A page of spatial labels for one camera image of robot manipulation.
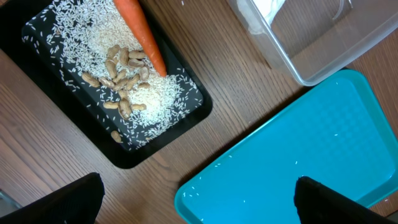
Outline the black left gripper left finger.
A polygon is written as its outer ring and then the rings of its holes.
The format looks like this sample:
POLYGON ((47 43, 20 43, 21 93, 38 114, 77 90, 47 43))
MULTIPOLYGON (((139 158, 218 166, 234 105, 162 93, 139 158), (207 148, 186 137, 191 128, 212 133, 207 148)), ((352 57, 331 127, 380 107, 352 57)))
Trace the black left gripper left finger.
POLYGON ((86 176, 1 217, 3 224, 94 224, 105 195, 99 173, 86 176))

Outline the white napkin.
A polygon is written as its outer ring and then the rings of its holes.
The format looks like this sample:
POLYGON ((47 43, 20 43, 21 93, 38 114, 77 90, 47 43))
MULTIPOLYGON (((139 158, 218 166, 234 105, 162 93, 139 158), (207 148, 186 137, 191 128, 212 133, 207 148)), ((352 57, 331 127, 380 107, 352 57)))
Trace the white napkin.
MULTIPOLYGON (((276 14, 281 9, 285 0, 254 0, 254 5, 259 9, 261 16, 265 21, 271 25, 276 14)), ((262 27, 257 21, 253 10, 249 7, 249 4, 245 0, 237 0, 237 6, 248 24, 248 31, 252 35, 258 35, 262 33, 262 27)))

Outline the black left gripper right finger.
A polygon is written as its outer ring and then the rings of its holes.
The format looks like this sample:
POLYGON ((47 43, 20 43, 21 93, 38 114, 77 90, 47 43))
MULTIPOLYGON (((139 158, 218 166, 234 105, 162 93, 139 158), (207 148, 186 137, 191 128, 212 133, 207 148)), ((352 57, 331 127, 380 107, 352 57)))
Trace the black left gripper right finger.
POLYGON ((301 224, 394 224, 307 176, 296 181, 294 205, 301 224))

